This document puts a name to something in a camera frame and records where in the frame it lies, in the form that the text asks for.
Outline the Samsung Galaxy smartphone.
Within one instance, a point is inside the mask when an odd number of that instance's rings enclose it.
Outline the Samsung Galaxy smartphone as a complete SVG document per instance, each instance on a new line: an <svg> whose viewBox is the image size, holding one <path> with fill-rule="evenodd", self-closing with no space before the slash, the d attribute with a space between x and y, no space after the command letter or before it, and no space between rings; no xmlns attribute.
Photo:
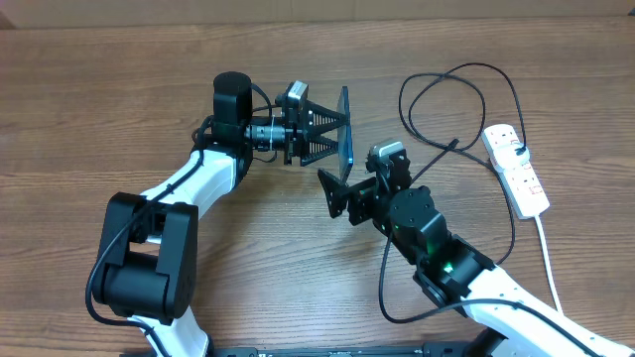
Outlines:
<svg viewBox="0 0 635 357"><path fill-rule="evenodd" d="M337 112L343 115L343 124L337 128L339 178L342 182L346 182L353 167L353 142L347 86L341 88Z"/></svg>

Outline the white power strip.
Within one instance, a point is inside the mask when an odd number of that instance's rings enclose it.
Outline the white power strip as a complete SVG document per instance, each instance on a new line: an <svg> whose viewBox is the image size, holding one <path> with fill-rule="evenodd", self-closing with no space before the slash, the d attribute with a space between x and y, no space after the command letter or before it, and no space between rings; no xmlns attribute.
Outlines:
<svg viewBox="0 0 635 357"><path fill-rule="evenodd" d="M508 124L496 124L485 128L481 139L489 160L493 148L512 142L522 143L514 127ZM550 207L546 193L530 162L521 168L497 173L520 219L538 219Z"/></svg>

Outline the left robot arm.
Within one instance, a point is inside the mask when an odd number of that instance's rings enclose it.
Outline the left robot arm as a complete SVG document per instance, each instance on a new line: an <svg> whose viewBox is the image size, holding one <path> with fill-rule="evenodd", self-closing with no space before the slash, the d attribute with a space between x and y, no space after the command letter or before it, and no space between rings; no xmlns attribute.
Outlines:
<svg viewBox="0 0 635 357"><path fill-rule="evenodd" d="M200 219L245 178L255 152L289 165L339 159L339 179L353 165L349 94L335 109L308 98L299 80L255 107L262 89L238 71L213 81L213 112L193 132L188 161L140 194L118 192L107 203L85 306L97 322L140 329L153 356L211 356L210 335L191 309Z"/></svg>

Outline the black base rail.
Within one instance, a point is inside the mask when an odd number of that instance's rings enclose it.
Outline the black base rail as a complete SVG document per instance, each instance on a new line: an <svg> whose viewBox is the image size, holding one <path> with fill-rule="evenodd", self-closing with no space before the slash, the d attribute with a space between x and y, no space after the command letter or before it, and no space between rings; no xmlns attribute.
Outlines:
<svg viewBox="0 0 635 357"><path fill-rule="evenodd" d="M215 348L213 357L461 357L468 342L428 342L422 346L257 349Z"/></svg>

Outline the white charger plug adapter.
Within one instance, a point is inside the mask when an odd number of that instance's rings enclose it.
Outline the white charger plug adapter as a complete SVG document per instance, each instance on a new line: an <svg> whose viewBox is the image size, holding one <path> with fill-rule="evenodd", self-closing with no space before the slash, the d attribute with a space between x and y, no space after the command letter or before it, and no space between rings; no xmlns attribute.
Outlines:
<svg viewBox="0 0 635 357"><path fill-rule="evenodd" d="M529 149L520 142L503 144L490 152L492 166L499 173L521 168L529 163L530 159Z"/></svg>

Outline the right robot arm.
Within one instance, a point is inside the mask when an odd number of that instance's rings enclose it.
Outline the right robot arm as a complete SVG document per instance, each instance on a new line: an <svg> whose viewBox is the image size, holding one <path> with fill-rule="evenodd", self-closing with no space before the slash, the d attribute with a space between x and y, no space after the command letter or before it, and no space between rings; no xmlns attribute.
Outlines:
<svg viewBox="0 0 635 357"><path fill-rule="evenodd" d="M373 174L348 185L327 171L317 176L332 217L348 212L384 234L415 268L414 281L436 305L485 326L466 350L492 356L504 345L514 356L631 356L632 348L580 326L523 289L503 268L449 231L428 187L414 186L405 152L372 155Z"/></svg>

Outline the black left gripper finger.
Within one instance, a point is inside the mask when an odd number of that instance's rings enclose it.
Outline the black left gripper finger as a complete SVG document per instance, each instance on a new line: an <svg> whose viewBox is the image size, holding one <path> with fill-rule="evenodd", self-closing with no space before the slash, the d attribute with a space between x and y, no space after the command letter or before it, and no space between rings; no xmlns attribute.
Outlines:
<svg viewBox="0 0 635 357"><path fill-rule="evenodd" d="M338 153L338 143L324 136L309 138L301 146L301 166L308 166L316 161Z"/></svg>
<svg viewBox="0 0 635 357"><path fill-rule="evenodd" d="M326 133L347 124L345 114L327 109L314 102L308 102L310 133Z"/></svg>

